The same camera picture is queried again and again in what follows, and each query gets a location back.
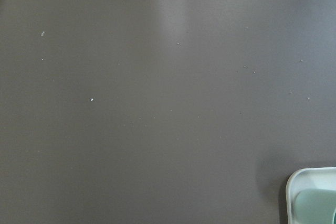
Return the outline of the cream rabbit tray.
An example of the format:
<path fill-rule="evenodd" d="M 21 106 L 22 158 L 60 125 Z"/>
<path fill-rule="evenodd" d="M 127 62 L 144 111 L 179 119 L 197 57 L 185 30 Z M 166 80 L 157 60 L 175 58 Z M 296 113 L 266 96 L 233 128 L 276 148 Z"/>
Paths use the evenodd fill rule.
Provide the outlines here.
<path fill-rule="evenodd" d="M 294 200 L 306 189 L 335 190 L 335 167 L 300 169 L 289 177 L 286 184 L 288 223 L 299 223 L 293 214 Z"/>

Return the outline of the green cup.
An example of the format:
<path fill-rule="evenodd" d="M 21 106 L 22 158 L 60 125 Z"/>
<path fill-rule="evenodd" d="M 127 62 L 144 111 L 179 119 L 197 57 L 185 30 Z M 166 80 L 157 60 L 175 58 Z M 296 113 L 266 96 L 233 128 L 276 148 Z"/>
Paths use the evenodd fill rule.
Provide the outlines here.
<path fill-rule="evenodd" d="M 293 214 L 299 223 L 335 223 L 335 190 L 301 191 L 294 200 Z"/>

